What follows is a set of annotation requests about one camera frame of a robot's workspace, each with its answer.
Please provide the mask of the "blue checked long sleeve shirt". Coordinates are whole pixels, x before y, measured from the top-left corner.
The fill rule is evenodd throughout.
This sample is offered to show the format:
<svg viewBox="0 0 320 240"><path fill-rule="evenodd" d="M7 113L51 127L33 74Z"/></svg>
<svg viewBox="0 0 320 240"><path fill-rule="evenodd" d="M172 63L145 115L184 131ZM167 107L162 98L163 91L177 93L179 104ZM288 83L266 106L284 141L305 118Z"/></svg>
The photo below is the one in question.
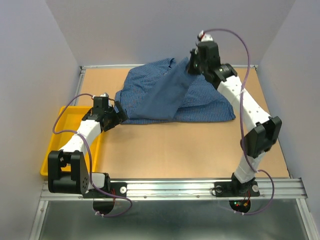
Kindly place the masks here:
<svg viewBox="0 0 320 240"><path fill-rule="evenodd" d="M203 75L186 71L189 60L165 58L132 68L115 94L127 125L219 123L236 118L229 101Z"/></svg>

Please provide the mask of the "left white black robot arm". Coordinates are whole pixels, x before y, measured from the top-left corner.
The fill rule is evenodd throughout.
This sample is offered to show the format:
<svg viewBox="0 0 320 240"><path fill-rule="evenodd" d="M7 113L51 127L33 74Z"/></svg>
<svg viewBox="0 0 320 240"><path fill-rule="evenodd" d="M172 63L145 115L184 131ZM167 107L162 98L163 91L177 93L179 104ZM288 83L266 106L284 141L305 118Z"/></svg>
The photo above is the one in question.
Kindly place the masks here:
<svg viewBox="0 0 320 240"><path fill-rule="evenodd" d="M91 144L101 135L128 119L119 101L107 93L92 95L93 106L82 117L77 130L67 130L70 140L47 156L48 190L51 193L110 196L110 177L93 171Z"/></svg>

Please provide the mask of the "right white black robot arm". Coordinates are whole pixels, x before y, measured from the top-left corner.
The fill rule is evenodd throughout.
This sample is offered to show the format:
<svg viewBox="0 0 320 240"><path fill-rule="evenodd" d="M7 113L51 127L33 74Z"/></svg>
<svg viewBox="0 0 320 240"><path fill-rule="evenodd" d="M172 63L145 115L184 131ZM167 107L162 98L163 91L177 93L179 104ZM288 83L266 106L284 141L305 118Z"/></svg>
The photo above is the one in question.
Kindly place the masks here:
<svg viewBox="0 0 320 240"><path fill-rule="evenodd" d="M228 63L221 64L218 44L213 40L200 41L190 52L188 73L203 75L222 96L239 112L240 146L243 156L230 181L215 184L217 197L242 197L246 193L259 195L255 176L265 154L276 143L282 120L263 110L250 93L235 69Z"/></svg>

